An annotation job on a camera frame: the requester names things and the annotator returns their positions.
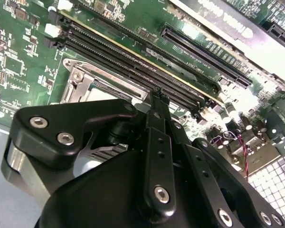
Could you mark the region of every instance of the blue surface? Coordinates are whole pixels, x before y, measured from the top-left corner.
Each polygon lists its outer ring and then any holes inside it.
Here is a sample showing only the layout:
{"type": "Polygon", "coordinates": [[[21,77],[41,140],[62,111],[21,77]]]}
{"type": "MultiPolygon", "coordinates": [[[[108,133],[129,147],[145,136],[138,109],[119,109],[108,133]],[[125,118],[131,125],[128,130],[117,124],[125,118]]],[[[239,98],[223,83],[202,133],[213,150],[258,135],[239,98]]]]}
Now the blue surface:
{"type": "MultiPolygon", "coordinates": [[[[7,137],[0,132],[0,166],[7,137]]],[[[34,198],[8,183],[0,171],[0,228],[32,228],[40,213],[34,198]]]]}

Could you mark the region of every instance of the silver bolt head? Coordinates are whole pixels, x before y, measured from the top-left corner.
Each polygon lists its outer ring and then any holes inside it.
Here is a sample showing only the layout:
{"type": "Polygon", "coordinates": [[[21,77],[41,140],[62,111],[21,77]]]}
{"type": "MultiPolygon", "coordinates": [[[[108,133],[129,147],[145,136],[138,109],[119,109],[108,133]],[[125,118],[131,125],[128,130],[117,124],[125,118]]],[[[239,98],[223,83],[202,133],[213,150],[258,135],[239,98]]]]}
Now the silver bolt head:
{"type": "Polygon", "coordinates": [[[82,74],[75,73],[75,74],[73,75],[73,78],[74,78],[74,81],[76,81],[76,82],[81,82],[84,77],[83,77],[82,74]]]}
{"type": "Polygon", "coordinates": [[[46,128],[48,126],[48,121],[40,116],[32,117],[29,123],[35,128],[46,128]]]}
{"type": "Polygon", "coordinates": [[[276,216],[275,214],[271,214],[271,216],[277,224],[279,224],[280,226],[283,225],[282,221],[279,219],[278,216],[276,216]]]}
{"type": "Polygon", "coordinates": [[[127,110],[129,110],[129,111],[133,111],[133,108],[132,108],[132,106],[130,105],[130,104],[125,104],[125,106],[124,106],[127,110]]]}
{"type": "Polygon", "coordinates": [[[205,141],[201,141],[201,144],[203,145],[203,147],[208,147],[208,144],[205,141]]]}
{"type": "Polygon", "coordinates": [[[160,119],[161,116],[158,114],[158,113],[154,113],[154,116],[157,118],[157,119],[160,119]]]}
{"type": "Polygon", "coordinates": [[[155,194],[155,197],[159,200],[159,202],[161,203],[169,202],[169,199],[170,199],[169,193],[163,187],[160,187],[160,186],[156,187],[154,189],[154,194],[155,194]]]}
{"type": "Polygon", "coordinates": [[[175,122],[174,125],[175,125],[178,129],[181,128],[181,125],[180,125],[178,122],[175,122]]]}
{"type": "Polygon", "coordinates": [[[232,222],[232,219],[231,219],[230,215],[229,215],[226,211],[224,211],[224,210],[222,210],[222,209],[218,210],[218,212],[219,212],[219,213],[218,213],[219,218],[222,220],[222,222],[223,222],[227,227],[232,227],[233,222],[232,222]]]}
{"type": "Polygon", "coordinates": [[[70,146],[75,142],[74,137],[70,133],[62,132],[57,136],[58,142],[63,145],[70,146]]]}
{"type": "Polygon", "coordinates": [[[263,221],[267,224],[267,225],[269,225],[269,226],[271,226],[271,220],[270,220],[270,218],[267,216],[267,214],[265,214],[264,212],[260,212],[260,215],[261,215],[261,217],[262,217],[262,219],[263,219],[263,221]]]}

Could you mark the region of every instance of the white connector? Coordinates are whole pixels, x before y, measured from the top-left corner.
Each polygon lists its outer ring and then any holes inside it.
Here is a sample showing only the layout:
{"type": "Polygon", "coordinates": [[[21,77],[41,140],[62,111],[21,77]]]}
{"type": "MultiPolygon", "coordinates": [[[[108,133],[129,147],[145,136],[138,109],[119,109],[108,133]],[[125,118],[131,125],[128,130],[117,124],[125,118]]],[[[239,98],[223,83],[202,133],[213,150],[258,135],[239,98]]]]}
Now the white connector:
{"type": "Polygon", "coordinates": [[[56,38],[61,33],[61,28],[52,24],[46,24],[44,32],[49,34],[51,37],[56,38]]]}
{"type": "Polygon", "coordinates": [[[57,6],[58,10],[71,11],[72,8],[73,8],[73,3],[69,2],[68,0],[59,0],[57,6]]]}

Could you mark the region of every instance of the cable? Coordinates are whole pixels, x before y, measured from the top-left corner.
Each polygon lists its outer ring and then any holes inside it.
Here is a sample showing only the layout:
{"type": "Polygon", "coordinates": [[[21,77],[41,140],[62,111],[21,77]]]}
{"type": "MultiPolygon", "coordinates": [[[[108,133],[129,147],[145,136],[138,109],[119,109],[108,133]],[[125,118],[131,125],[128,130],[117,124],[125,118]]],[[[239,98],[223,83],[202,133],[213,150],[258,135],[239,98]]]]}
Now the cable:
{"type": "Polygon", "coordinates": [[[224,133],[223,133],[223,136],[224,136],[225,139],[231,139],[231,140],[236,140],[236,139],[238,139],[238,138],[236,137],[236,135],[235,135],[233,132],[231,132],[231,131],[226,131],[226,132],[224,132],[224,133]],[[233,138],[226,137],[226,136],[225,136],[226,133],[231,134],[231,135],[233,136],[233,138]]]}
{"type": "Polygon", "coordinates": [[[245,145],[244,140],[242,139],[242,136],[239,135],[238,136],[238,141],[241,144],[241,146],[243,147],[243,152],[244,152],[244,163],[245,163],[245,172],[246,172],[246,180],[248,181],[248,175],[249,175],[249,171],[248,171],[248,162],[247,162],[247,146],[245,145]]]}

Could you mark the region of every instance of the red wire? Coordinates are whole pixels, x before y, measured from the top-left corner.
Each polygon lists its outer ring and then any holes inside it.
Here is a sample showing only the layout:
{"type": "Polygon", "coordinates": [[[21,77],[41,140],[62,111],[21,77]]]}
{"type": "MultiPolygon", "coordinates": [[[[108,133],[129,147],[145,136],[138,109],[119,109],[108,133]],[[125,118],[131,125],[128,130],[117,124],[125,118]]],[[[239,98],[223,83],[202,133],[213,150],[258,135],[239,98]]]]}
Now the red wire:
{"type": "Polygon", "coordinates": [[[244,162],[245,162],[245,172],[246,172],[246,180],[248,181],[248,175],[249,175],[249,171],[248,171],[248,162],[247,162],[247,147],[245,145],[244,140],[242,139],[242,136],[239,135],[238,136],[238,141],[241,144],[241,146],[243,147],[243,152],[244,152],[244,162]]]}

